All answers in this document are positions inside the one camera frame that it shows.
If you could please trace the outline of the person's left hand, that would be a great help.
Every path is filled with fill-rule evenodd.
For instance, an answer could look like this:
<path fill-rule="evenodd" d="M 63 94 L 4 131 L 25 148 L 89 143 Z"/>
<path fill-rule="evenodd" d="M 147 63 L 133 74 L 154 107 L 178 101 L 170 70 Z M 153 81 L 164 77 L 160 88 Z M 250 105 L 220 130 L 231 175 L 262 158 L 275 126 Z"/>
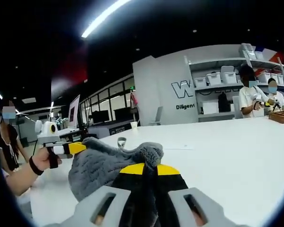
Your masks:
<path fill-rule="evenodd" d="M 40 171 L 50 168 L 49 152 L 46 147 L 39 149 L 39 151 L 33 155 L 32 160 Z"/>

